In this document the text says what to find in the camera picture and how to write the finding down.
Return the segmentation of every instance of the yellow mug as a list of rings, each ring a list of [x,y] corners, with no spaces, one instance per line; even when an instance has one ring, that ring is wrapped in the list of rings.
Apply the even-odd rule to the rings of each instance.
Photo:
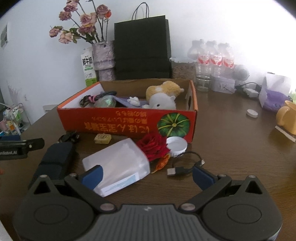
[[[276,114],[276,122],[293,135],[296,135],[296,104],[286,100],[285,106]]]

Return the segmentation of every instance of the artificial flower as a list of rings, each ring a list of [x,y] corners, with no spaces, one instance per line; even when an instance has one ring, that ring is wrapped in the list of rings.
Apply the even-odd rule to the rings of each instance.
[[[108,7],[105,6],[104,4],[101,4],[100,6],[97,7],[96,13],[98,14],[99,19],[103,19],[105,14],[108,12]]]
[[[81,26],[80,28],[78,28],[78,32],[81,33],[81,35],[90,34],[94,32],[94,30],[95,30],[94,26],[92,26],[91,24],[86,26]]]
[[[111,17],[111,10],[108,10],[108,12],[104,15],[106,19]]]
[[[77,2],[73,2],[73,1],[68,2],[67,5],[66,5],[66,7],[64,7],[64,10],[66,12],[74,12],[74,11],[78,10],[78,8],[77,8]]]
[[[96,23],[96,13],[95,12],[92,12],[90,15],[88,14],[82,14],[80,16],[80,22],[83,26],[86,26],[86,25],[94,25]]]
[[[54,37],[56,37],[56,36],[59,34],[60,31],[61,31],[61,30],[58,29],[58,28],[52,28],[52,29],[49,31],[49,36],[50,36],[51,38],[54,38]]]
[[[72,14],[70,12],[61,11],[59,13],[59,19],[61,21],[69,20],[71,19],[71,17],[72,17]]]
[[[68,44],[73,40],[72,33],[67,33],[66,31],[63,31],[60,35],[59,42],[62,44]]]
[[[148,160],[153,161],[170,152],[167,148],[166,139],[167,137],[163,137],[161,134],[155,132],[146,134],[136,144],[144,152]]]

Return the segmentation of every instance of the mug handle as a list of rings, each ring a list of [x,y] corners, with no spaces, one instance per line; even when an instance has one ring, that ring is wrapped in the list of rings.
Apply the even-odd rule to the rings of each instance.
[[[283,126],[284,125],[284,115],[290,110],[290,107],[288,106],[283,106],[279,109],[279,111],[276,114],[276,122],[279,126]]]

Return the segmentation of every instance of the orange leaf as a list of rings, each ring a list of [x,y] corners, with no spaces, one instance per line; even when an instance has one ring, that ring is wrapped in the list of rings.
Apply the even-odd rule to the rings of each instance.
[[[164,168],[165,165],[168,163],[169,159],[170,159],[170,154],[169,153],[166,154],[164,157],[160,158],[157,165],[156,165],[156,168],[155,168],[154,172],[151,172],[151,174],[161,170],[162,168]]]

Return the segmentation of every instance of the green pumpkin illustration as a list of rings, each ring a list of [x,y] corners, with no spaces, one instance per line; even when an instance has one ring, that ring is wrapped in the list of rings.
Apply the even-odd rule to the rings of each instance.
[[[169,113],[160,119],[157,128],[162,136],[184,137],[189,132],[190,120],[180,113]]]

